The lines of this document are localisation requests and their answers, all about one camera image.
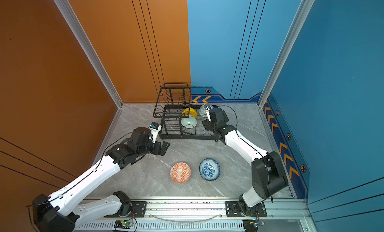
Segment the grey-green patterned bowl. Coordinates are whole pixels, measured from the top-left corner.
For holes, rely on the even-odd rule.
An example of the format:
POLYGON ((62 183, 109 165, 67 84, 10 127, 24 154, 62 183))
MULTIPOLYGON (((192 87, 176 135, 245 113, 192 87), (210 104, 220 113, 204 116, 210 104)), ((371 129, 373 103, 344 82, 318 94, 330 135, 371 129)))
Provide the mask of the grey-green patterned bowl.
POLYGON ((204 118, 208 118, 209 117, 209 111, 211 109, 213 109, 213 107, 209 103, 204 103, 199 109, 200 116, 202 116, 204 118))

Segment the mint green bowl red rim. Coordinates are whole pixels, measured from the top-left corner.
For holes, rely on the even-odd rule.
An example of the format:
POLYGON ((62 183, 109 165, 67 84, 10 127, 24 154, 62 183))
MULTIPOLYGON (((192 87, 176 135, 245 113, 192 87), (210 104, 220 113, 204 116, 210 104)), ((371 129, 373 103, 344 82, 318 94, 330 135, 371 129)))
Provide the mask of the mint green bowl red rim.
POLYGON ((197 119, 193 116, 185 117, 181 119, 181 124, 187 129, 192 129, 197 126, 197 119))

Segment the yellow bowl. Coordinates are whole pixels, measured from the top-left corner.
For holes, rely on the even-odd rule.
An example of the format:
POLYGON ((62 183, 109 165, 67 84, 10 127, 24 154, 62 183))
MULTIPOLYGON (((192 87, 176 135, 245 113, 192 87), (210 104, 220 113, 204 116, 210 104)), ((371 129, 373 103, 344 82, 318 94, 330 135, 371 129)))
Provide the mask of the yellow bowl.
POLYGON ((194 118, 198 118, 198 114, 197 114, 197 111, 195 109, 193 109, 192 107, 190 108, 186 108, 184 111, 183 111, 183 114, 185 115, 189 115, 189 116, 193 116, 194 118))

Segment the blue white floral bowl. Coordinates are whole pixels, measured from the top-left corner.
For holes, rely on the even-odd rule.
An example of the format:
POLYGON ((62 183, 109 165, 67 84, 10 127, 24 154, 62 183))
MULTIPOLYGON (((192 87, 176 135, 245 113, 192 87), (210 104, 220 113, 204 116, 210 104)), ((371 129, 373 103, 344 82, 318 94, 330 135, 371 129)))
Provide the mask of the blue white floral bowl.
POLYGON ((214 181, 219 178, 221 168, 216 160, 206 158, 200 163, 199 172, 203 179, 207 181, 214 181))

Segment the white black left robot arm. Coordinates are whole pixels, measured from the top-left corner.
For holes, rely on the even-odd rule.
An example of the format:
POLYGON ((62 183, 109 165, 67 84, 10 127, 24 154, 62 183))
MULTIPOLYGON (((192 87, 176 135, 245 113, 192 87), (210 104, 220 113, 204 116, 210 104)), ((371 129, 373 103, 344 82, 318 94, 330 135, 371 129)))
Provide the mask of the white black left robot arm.
POLYGON ((105 216, 134 216, 132 201, 122 191, 95 202, 81 202, 108 178, 147 154, 164 156, 170 144, 157 141, 161 129, 155 122, 149 127, 134 129, 129 138, 110 145, 95 165, 71 183, 49 196, 37 196, 28 210, 33 228, 38 232, 72 232, 105 216))

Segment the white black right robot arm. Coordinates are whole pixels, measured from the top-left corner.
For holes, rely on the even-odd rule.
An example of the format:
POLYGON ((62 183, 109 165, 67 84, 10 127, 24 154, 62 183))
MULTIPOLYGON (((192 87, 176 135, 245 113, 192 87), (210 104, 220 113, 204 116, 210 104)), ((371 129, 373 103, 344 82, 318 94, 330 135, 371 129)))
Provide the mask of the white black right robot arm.
POLYGON ((228 124, 229 118, 220 107, 203 105, 201 110, 207 118, 203 126, 212 131, 215 139, 234 149, 251 166, 251 188, 240 195, 238 206, 245 217, 256 213, 259 204, 289 185, 286 169, 281 156, 275 152, 268 152, 259 148, 246 139, 236 126, 228 124))

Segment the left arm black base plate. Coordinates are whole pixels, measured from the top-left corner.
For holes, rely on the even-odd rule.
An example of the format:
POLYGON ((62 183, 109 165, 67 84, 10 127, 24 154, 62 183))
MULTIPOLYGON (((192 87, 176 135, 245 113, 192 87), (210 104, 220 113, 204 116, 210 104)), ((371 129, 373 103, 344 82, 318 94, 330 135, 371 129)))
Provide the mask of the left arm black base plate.
POLYGON ((105 218, 144 218, 147 209, 146 201, 133 201, 131 202, 130 210, 125 215, 107 215, 105 218))

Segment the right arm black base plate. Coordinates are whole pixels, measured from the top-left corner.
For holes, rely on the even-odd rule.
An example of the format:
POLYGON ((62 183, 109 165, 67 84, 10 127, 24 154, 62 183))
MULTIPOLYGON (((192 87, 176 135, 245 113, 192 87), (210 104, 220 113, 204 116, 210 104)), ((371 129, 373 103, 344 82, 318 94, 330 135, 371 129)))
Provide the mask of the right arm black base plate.
POLYGON ((261 202, 250 208, 244 202, 226 201, 225 206, 226 206, 226 216, 229 218, 234 218, 234 217, 265 218, 267 217, 267 210, 264 202, 261 202))

